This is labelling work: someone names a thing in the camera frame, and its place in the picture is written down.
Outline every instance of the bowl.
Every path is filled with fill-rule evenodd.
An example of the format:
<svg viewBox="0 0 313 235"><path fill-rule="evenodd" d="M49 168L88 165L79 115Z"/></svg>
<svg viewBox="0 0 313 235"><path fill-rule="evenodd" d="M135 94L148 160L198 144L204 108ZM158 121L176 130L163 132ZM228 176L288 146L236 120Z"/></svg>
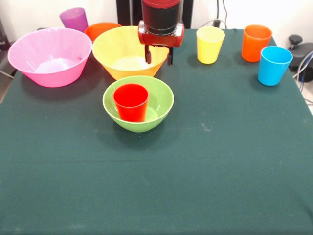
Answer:
<svg viewBox="0 0 313 235"><path fill-rule="evenodd" d="M101 22L101 23L95 23L93 25L90 25L85 30L85 34L92 40L92 42L102 33L113 29L121 27L118 23L112 23L112 22Z"/></svg>
<svg viewBox="0 0 313 235"><path fill-rule="evenodd" d="M154 76L167 58L168 48L150 46L151 64L145 60L145 46L138 26L123 26L102 33L93 42L92 53L116 80L127 76Z"/></svg>
<svg viewBox="0 0 313 235"><path fill-rule="evenodd" d="M148 104L144 122L123 121L119 117L113 94L125 84L139 84L148 91ZM170 112L174 104L174 94L163 81L150 76L130 76L113 82L104 92L102 98L104 109L121 127L132 132L146 132L158 126Z"/></svg>
<svg viewBox="0 0 313 235"><path fill-rule="evenodd" d="M8 60L38 85L66 86L81 75L91 53L90 38L71 28L47 28L19 38Z"/></svg>

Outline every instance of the bowl rim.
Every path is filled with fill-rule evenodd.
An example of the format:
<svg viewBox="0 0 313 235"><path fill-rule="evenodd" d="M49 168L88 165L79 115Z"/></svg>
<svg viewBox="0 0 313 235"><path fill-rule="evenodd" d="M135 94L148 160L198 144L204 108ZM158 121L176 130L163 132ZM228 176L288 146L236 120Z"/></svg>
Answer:
<svg viewBox="0 0 313 235"><path fill-rule="evenodd" d="M100 35L93 41L92 50L91 50L91 51L92 51L92 54L93 54L93 56L95 57L95 59L96 59L100 64L102 64L102 65L105 66L105 67L110 68L111 70L129 71L129 72L131 72L131 71L145 71L145 70L149 70L149 69L151 69L151 68L153 68L153 67L155 67L155 66L158 66L158 65L164 63L164 61L166 60L166 57L165 57L165 59L164 59L163 61L161 60L159 63L156 63L156 64L154 64L153 66L147 67L147 68L145 68L145 69L140 69L140 70L118 70L118 69L114 68L113 66L109 65L108 63L103 63L103 61L99 60L99 59L98 59L98 56L96 56L96 55L94 54L94 47L95 47L95 45L97 44L97 41L100 40L100 38L101 38L101 36L102 36L103 34L110 33L111 30L121 30L122 28L125 28L125 27L127 27L127 28L137 28L137 29L138 29L138 26L135 26L135 25L116 27L116 28L110 29L110 30L108 30L108 31L106 31L106 32L103 32L102 34L100 34Z"/></svg>
<svg viewBox="0 0 313 235"><path fill-rule="evenodd" d="M73 66L71 66L71 67L69 67L69 68L67 68L67 69L65 69L65 70L56 71L56 72L41 72L41 73L38 73L38 72L33 72L33 71L21 70L21 69L18 68L18 66L15 66L15 65L14 65L14 63L12 62L12 59L11 59L11 57L12 57L11 54L12 54L13 48L16 47L16 45L17 45L18 42L20 42L23 38L26 38L26 37L28 37L28 36L31 35L31 34L40 33L41 31L52 31L52 30L54 30L54 31L65 30L65 31L73 31L73 32L75 31L75 33L84 35L84 37L85 37L85 38L88 38L88 41L90 42L90 44L89 44L89 52L88 52L87 56L85 56L85 57L84 57L80 62L78 62L77 64L75 64L75 65L73 65ZM45 29L40 29L40 30L37 30L37 31L33 31L33 32L27 33L26 35L20 37L18 40L16 40L16 41L11 45L11 47L10 47L10 49L9 49L9 51L8 51L7 57L8 57L9 63L10 63L14 68L16 68L17 70L21 71L22 73L38 74L38 75L40 74L40 75L42 75L42 74L55 74L55 73L59 73L59 72L64 72L64 71L70 70L71 68L73 68L73 67L75 67L75 66L77 66L77 65L79 65L79 64L81 64L81 63L83 63L84 61L86 61L86 59L88 59L88 57L90 56L91 51L92 51L92 41L91 41L91 39L90 39L85 33L81 32L81 31L78 31L78 30L76 30L76 29L72 29L72 28L52 27L52 28L45 28Z"/></svg>
<svg viewBox="0 0 313 235"><path fill-rule="evenodd" d="M122 80L124 80L124 79L133 78L133 77L141 77L141 78L143 78L143 79L146 79L146 78L148 78L148 79L154 79L154 80L156 80L156 81L158 81L158 82L160 82L160 83L163 83L163 84L165 85L165 87L169 89L169 91L170 91L170 93L171 93L171 97L172 97L172 102L171 102L170 107L168 108L168 110L167 110L164 114L162 114L161 116L159 116L159 117L157 117L157 118L155 118L155 119L153 119L153 120L150 120L150 121L131 122L131 121L124 121L124 120L122 120L122 119L119 119L119 118L117 118L116 116L112 115L112 114L107 110L106 105L105 105L105 103L104 103L104 98L105 98L105 95L106 95L107 91L109 90L109 88L110 88L111 86L113 86L115 83L118 83L118 82L120 82L120 81L122 81ZM117 119L118 121L120 121L120 122L122 122L122 123L125 123L125 124L134 124L134 125L148 124L148 123L152 123L152 122L154 122L154 121L157 121L157 120L162 119L163 117L165 117L165 116L171 111L171 109L172 109L172 107L173 107L173 105L174 105L174 93L173 93L173 91L172 91L172 89L170 88L169 85L167 85L165 82L163 82L162 80L160 80L160 79L158 79L158 78L151 77L151 76L145 76L145 75L134 75L134 76L128 76L128 77L124 77L124 78L122 78L122 79L116 80L116 81L113 82L111 85L109 85L109 86L106 88L106 90L104 91L104 93L103 93L103 96L102 96L102 104L103 104L104 109L105 109L106 112L110 115L111 118Z"/></svg>

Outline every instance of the red cup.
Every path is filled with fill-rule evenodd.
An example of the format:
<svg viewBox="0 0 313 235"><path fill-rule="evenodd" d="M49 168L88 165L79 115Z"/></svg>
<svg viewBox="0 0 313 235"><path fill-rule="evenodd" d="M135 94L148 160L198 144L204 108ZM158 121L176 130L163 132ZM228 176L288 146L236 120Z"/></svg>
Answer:
<svg viewBox="0 0 313 235"><path fill-rule="evenodd" d="M138 84L126 84L113 95L120 118L124 121L143 122L146 116L148 91Z"/></svg>

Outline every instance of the yellow cup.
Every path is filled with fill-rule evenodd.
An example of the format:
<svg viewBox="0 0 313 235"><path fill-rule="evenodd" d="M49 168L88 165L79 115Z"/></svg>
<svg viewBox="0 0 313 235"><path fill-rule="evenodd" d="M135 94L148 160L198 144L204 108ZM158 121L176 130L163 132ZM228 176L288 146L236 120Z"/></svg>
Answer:
<svg viewBox="0 0 313 235"><path fill-rule="evenodd" d="M220 28L206 26L197 30L198 60L204 64L212 64L219 56L225 33Z"/></svg>

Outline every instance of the plastic cup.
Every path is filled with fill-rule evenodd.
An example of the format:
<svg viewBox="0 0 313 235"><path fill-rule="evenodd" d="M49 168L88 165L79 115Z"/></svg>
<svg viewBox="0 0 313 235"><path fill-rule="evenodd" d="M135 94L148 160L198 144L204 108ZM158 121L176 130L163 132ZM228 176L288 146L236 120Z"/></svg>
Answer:
<svg viewBox="0 0 313 235"><path fill-rule="evenodd" d="M265 48L272 36L272 31L262 25L249 25L244 29L241 56L249 62L261 59L261 50Z"/></svg>
<svg viewBox="0 0 313 235"><path fill-rule="evenodd" d="M283 77L292 54L282 47L266 47L261 51L259 82L266 86L276 86Z"/></svg>
<svg viewBox="0 0 313 235"><path fill-rule="evenodd" d="M219 56L225 33L220 28L206 26L197 30L197 56L204 64L212 64Z"/></svg>
<svg viewBox="0 0 313 235"><path fill-rule="evenodd" d="M113 94L120 118L129 122L143 122L146 116L148 91L139 84L125 84Z"/></svg>
<svg viewBox="0 0 313 235"><path fill-rule="evenodd" d="M88 27L85 10L81 7L66 10L60 14L60 19L66 28L85 32Z"/></svg>
<svg viewBox="0 0 313 235"><path fill-rule="evenodd" d="M117 27L121 27L121 25L118 23L111 22L96 23L86 28L85 34L93 42L100 34Z"/></svg>

